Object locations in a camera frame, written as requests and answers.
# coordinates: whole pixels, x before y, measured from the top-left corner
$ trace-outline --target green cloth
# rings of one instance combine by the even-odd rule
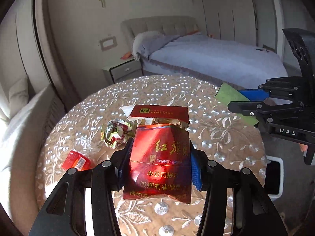
[[[239,93],[236,89],[231,87],[230,85],[226,84],[225,82],[221,85],[219,91],[215,95],[215,98],[219,100],[222,104],[226,106],[231,101],[249,101],[249,99]],[[254,126],[258,123],[258,120],[255,116],[244,116],[242,114],[238,114],[243,121],[250,126]]]

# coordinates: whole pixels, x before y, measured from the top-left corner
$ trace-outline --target gold logo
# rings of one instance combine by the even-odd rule
[[[141,108],[140,109],[140,113],[149,113],[150,112],[150,108]]]

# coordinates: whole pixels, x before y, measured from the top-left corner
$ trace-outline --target metal screw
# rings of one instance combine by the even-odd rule
[[[69,175],[73,175],[77,170],[75,168],[71,168],[68,170]]]
[[[210,161],[208,161],[208,166],[215,167],[216,166],[216,162],[214,160],[210,160]]]
[[[109,160],[105,160],[102,162],[103,167],[109,167],[111,165],[111,162]]]
[[[248,168],[243,168],[242,169],[242,172],[245,174],[245,175],[249,175],[250,174],[250,170]]]

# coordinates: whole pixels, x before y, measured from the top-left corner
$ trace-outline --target tufted headboard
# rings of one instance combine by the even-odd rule
[[[166,35],[185,35],[199,30],[197,21],[189,16],[154,16],[147,18],[132,18],[121,23],[121,29],[129,47],[137,34],[146,31],[160,31]]]

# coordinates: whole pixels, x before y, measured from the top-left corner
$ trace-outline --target embroidered tablecloth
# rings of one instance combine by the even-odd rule
[[[43,147],[36,172],[36,195],[39,208],[65,173],[61,165],[84,137],[98,150],[97,163],[109,159],[115,150],[100,141],[100,129],[112,119],[126,119],[120,109],[134,104],[187,106],[188,131],[195,148],[225,168],[249,167],[260,183],[266,175],[266,156],[259,131],[247,126],[239,116],[228,111],[214,96],[218,87],[195,78],[181,76],[146,76],[111,85],[90,95],[76,105],[55,126]],[[171,200],[122,201],[122,191],[113,192],[116,215],[122,235],[196,234],[206,192],[192,187],[192,201],[185,205]],[[226,196],[226,229],[231,231],[232,190]]]

